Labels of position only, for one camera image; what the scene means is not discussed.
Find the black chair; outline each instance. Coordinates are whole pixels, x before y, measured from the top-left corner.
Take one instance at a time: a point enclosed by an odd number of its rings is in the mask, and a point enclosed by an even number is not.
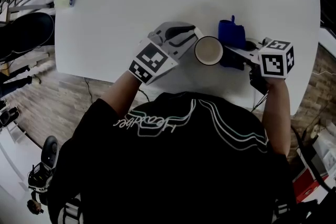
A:
[[[0,61],[9,62],[45,45],[55,44],[55,16],[30,13],[0,27]]]

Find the wooden floor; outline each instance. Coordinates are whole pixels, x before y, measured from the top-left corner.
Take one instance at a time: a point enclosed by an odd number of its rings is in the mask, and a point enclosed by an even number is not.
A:
[[[72,134],[84,113],[91,105],[91,97],[84,78],[59,73],[56,70],[55,55],[39,66],[16,77],[24,78],[36,74],[41,85],[26,85],[7,95],[10,107],[18,106],[19,126],[39,145],[54,135],[61,144],[72,137]],[[87,79],[93,101],[100,97],[112,83]],[[157,94],[149,93],[150,100]],[[132,104],[136,107],[147,102],[146,97],[138,92]]]

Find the person's right arm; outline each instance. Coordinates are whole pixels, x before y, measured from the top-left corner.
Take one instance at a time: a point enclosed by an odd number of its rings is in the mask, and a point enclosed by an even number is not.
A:
[[[267,79],[268,95],[262,124],[275,153],[288,156],[290,150],[290,103],[284,79]]]

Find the white table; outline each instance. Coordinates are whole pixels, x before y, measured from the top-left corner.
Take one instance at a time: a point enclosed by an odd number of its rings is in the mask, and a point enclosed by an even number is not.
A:
[[[57,10],[56,64],[59,72],[114,82],[128,68],[139,41],[166,21],[196,25],[217,36],[218,22],[235,15],[246,37],[292,41],[295,67],[287,79],[295,114],[312,72],[318,46],[320,0],[75,0]],[[202,66],[190,49],[181,64],[149,88],[205,92],[252,108],[261,94],[244,72]]]

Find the small box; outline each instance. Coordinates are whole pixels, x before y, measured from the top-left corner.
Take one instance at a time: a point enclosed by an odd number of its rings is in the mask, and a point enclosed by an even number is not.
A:
[[[294,67],[294,48],[291,42],[269,39],[258,54],[263,77],[285,79]]]
[[[129,71],[146,85],[152,83],[178,65],[160,46],[145,38],[137,47],[136,57]]]

